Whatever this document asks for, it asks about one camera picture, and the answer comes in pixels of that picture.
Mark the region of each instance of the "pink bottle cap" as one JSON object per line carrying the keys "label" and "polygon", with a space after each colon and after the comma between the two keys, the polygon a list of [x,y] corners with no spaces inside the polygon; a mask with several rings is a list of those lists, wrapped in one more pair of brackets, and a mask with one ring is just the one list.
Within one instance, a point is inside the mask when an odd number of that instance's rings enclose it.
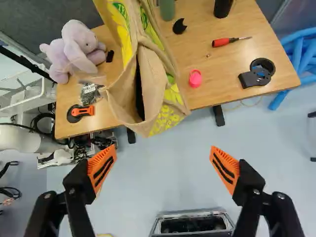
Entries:
{"label": "pink bottle cap", "polygon": [[197,88],[202,83],[202,74],[199,70],[193,69],[190,71],[189,84],[193,88]]}

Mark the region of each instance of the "small plastic bag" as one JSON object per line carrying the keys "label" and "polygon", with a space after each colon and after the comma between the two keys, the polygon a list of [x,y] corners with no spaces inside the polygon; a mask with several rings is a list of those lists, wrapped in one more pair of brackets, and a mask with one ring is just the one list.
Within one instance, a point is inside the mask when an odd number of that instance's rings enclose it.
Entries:
{"label": "small plastic bag", "polygon": [[80,102],[83,106],[91,105],[102,98],[98,89],[103,87],[94,83],[84,83],[81,88]]}

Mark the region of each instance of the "stuffed animal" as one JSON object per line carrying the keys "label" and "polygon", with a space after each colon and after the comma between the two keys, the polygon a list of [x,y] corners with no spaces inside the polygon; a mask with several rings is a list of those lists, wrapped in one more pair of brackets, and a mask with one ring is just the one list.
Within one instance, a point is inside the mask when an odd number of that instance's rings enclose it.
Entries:
{"label": "stuffed animal", "polygon": [[73,65],[86,73],[97,73],[96,65],[105,61],[106,46],[98,42],[96,35],[84,23],[70,20],[61,36],[62,39],[54,39],[50,45],[39,46],[52,63],[49,76],[57,83],[66,84]]}

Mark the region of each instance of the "black bottle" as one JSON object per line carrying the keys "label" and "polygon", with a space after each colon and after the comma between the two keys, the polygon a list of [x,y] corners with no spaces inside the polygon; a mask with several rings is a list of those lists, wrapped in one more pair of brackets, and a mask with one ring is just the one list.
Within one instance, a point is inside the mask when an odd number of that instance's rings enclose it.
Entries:
{"label": "black bottle", "polygon": [[231,10],[234,0],[215,0],[214,16],[225,18]]}

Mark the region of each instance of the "table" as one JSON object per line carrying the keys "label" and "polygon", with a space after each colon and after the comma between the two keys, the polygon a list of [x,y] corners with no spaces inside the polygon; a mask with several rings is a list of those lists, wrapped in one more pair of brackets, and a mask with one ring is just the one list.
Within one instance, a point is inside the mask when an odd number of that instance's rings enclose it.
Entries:
{"label": "table", "polygon": [[[235,1],[230,14],[224,19],[215,18],[213,8],[214,3],[210,0],[176,1],[176,15],[172,22],[162,21],[159,17],[159,9],[155,9],[161,32],[181,72],[178,85],[183,88],[191,110],[213,107],[300,85],[291,62],[255,0]],[[184,24],[188,27],[182,35],[175,35],[172,32],[172,24],[179,18],[185,18]],[[115,45],[105,25],[94,28],[93,31],[108,49],[115,51],[112,63],[98,66],[99,71],[107,74],[106,83],[110,83],[122,71],[120,49]],[[219,48],[211,47],[211,41],[214,39],[246,36],[253,38]],[[265,86],[242,89],[238,75],[249,71],[250,63],[260,57],[272,60],[276,66],[276,73],[271,82]],[[203,82],[199,88],[193,89],[188,84],[188,75],[192,69],[199,69],[202,73]],[[121,125],[113,116],[105,99],[95,104],[94,116],[85,117],[78,123],[68,123],[67,110],[73,104],[79,103],[80,88],[81,85],[74,77],[70,78],[68,84],[57,86],[55,126],[57,139]]]}

